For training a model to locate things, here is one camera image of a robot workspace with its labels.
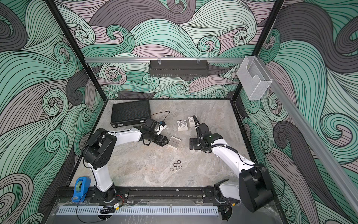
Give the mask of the black corner frame post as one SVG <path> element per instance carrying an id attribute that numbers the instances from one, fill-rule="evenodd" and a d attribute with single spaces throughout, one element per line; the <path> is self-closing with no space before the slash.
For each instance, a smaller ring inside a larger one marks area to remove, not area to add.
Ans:
<path id="1" fill-rule="evenodd" d="M 54 1 L 45 0 L 47 7 L 49 8 L 51 14 L 53 15 L 54 19 L 56 20 L 57 24 L 61 28 L 62 32 L 64 33 L 66 39 L 69 41 L 71 48 L 73 49 L 77 59 L 79 60 L 80 64 L 83 66 L 86 74 L 88 75 L 89 79 L 93 83 L 95 89 L 99 93 L 100 97 L 102 98 L 104 103 L 108 102 L 107 97 L 105 96 L 104 91 L 102 90 L 92 68 L 86 64 L 84 55 L 80 50 L 78 44 L 75 41 L 74 36 L 72 35 L 69 27 L 67 26 L 64 18 L 62 17 L 58 7 L 56 6 Z"/>

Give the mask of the black ribbed briefcase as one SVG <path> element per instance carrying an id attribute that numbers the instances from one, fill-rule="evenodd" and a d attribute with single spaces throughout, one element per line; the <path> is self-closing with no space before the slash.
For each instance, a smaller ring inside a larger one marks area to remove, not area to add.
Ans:
<path id="1" fill-rule="evenodd" d="M 112 106 L 111 126 L 118 128 L 142 124 L 150 115 L 149 100 L 114 104 Z"/>

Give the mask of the blue left clamp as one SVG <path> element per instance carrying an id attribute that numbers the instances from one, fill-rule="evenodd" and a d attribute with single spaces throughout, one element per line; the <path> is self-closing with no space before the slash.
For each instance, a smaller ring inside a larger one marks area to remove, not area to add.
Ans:
<path id="1" fill-rule="evenodd" d="M 87 176 L 79 177 L 76 180 L 72 202 L 74 203 L 82 203 L 85 200 L 85 197 L 88 193 L 90 187 L 91 179 Z"/>

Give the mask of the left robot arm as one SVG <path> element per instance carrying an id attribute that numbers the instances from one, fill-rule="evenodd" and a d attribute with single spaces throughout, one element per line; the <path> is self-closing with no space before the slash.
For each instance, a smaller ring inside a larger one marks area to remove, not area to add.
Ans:
<path id="1" fill-rule="evenodd" d="M 164 121 L 148 118 L 143 124 L 128 130 L 114 132 L 99 128 L 93 133 L 81 155 L 84 166 L 90 168 L 94 175 L 96 193 L 104 203 L 112 202 L 116 194 L 115 184 L 107 166 L 114 148 L 130 142 L 142 142 L 146 146 L 154 143 L 163 147 L 169 143 L 168 138 L 161 134 L 166 127 Z"/>

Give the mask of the black wall tray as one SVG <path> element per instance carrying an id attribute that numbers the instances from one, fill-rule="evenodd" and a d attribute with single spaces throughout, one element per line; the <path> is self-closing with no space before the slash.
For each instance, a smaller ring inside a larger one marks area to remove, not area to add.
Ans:
<path id="1" fill-rule="evenodd" d="M 149 63 L 151 77 L 207 77 L 207 60 L 169 60 L 157 59 Z"/>

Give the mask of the clear acrylic wall holder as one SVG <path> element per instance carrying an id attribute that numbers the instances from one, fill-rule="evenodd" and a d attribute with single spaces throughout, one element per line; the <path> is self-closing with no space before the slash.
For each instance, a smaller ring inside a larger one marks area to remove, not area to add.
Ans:
<path id="1" fill-rule="evenodd" d="M 256 56 L 246 56 L 236 74 L 250 101 L 260 100 L 272 84 L 264 61 Z"/>

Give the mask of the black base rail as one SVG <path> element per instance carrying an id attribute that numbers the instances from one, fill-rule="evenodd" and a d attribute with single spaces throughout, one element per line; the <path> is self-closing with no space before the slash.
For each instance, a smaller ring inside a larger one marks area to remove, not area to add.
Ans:
<path id="1" fill-rule="evenodd" d="M 249 199 L 249 195 L 241 196 L 241 199 L 225 198 L 219 192 L 218 187 L 115 187 L 115 202 L 124 200 L 125 203 L 134 203 L 140 199 L 189 199 L 200 203 L 233 204 L 248 202 L 249 205 L 264 206 L 273 201 L 271 191 L 258 191 L 258 197 Z"/>

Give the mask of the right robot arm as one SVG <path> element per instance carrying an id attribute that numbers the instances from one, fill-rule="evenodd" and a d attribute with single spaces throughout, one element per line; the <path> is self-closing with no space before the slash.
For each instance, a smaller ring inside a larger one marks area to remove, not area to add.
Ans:
<path id="1" fill-rule="evenodd" d="M 213 153 L 222 159 L 235 173 L 238 180 L 222 180 L 214 185 L 214 196 L 218 203 L 233 204 L 242 202 L 255 212 L 274 200 L 273 183 L 269 171 L 262 164 L 242 156 L 238 150 L 228 145 L 218 133 L 211 133 L 205 123 L 193 116 L 196 138 L 190 139 L 190 149 L 206 154 Z"/>

